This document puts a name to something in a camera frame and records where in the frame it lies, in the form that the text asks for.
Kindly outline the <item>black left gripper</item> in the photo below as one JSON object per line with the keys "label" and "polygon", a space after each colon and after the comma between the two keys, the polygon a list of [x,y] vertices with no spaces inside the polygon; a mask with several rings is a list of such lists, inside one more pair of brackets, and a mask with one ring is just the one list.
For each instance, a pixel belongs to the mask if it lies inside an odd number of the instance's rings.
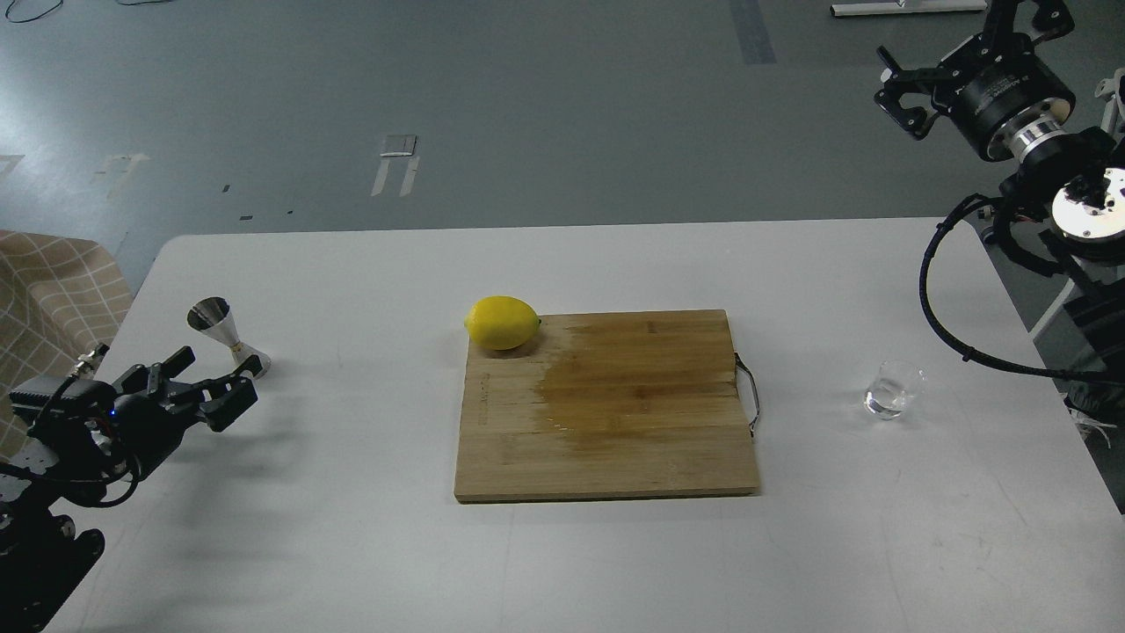
{"label": "black left gripper", "polygon": [[110,437],[138,480],[163,464],[194,424],[225,432],[258,400],[256,385],[248,376],[176,382],[192,364],[194,349],[184,346],[161,363],[129,367],[115,380]]}

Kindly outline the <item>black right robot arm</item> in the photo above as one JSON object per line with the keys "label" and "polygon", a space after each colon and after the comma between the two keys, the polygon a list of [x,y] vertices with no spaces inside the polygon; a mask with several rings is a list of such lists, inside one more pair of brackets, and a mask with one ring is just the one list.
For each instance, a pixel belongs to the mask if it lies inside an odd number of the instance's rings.
{"label": "black right robot arm", "polygon": [[[1086,268],[1122,265],[1122,132],[1094,126],[1066,132],[1076,96],[1036,49],[1074,29],[1063,1],[1037,1],[1030,33],[1017,31],[1017,1],[992,1],[981,31],[969,36],[932,67],[906,69],[879,47],[884,65],[875,103],[921,141],[945,117],[976,156],[1012,159],[1017,170],[1000,195],[970,195],[937,225],[925,248],[918,293],[925,320],[968,363],[1017,376],[1122,386],[1122,283],[1101,283]],[[1101,370],[1025,367],[994,358],[946,329],[928,292],[932,261],[940,242],[969,214],[992,211],[994,245],[1036,275],[1064,275],[1079,296],[1063,311],[1094,349]]]}

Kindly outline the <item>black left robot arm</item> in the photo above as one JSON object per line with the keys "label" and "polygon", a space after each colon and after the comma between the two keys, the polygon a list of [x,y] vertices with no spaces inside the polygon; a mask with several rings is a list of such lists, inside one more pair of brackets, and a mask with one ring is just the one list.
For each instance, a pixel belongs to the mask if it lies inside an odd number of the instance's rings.
{"label": "black left robot arm", "polygon": [[76,358],[68,376],[36,376],[8,395],[27,441],[3,464],[3,630],[40,632],[105,552],[100,530],[79,530],[56,501],[117,507],[180,447],[196,425],[215,433],[256,403],[253,353],[232,373],[181,383],[194,364],[182,347],[161,363],[130,367],[112,383],[93,372],[108,352]]}

